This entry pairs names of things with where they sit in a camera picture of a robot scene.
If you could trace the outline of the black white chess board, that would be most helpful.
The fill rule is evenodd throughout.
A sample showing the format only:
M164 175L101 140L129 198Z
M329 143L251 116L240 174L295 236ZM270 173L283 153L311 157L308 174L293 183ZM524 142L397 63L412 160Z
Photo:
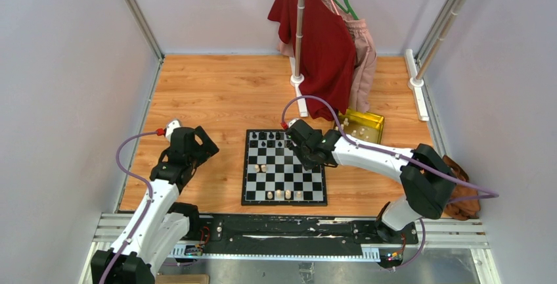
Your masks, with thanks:
M283 130L246 130L241 204L326 206L324 166L305 170ZM291 199L284 198L291 190Z

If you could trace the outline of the yellow metal tin box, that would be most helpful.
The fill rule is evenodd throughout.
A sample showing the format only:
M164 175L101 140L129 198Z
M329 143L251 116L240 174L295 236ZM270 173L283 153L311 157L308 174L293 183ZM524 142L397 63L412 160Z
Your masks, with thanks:
M357 139L381 144L385 123L382 115L347 109L345 114L338 113L338 119L341 126L335 126L335 130L343 129L347 135Z

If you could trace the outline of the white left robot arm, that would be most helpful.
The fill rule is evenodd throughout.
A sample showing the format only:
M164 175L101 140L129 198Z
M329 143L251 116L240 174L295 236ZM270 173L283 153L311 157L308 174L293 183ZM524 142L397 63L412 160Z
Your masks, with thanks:
M93 283L155 283L167 256L182 238L201 232L197 206L178 197L199 166L219 152L205 130L171 121L154 131L169 142L148 179L143 199L125 229L107 250L91 258Z

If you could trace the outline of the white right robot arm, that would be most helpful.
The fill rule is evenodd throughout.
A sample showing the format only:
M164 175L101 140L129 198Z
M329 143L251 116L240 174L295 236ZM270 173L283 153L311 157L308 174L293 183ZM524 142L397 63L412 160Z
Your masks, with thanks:
M402 185L404 195L388 202L375 222L375 234L384 243L393 242L402 229L420 218L440 218L456 186L448 165L425 144L415 149L387 147L338 130L321 133L300 119L289 122L285 131L290 140L287 147L306 170L353 166Z

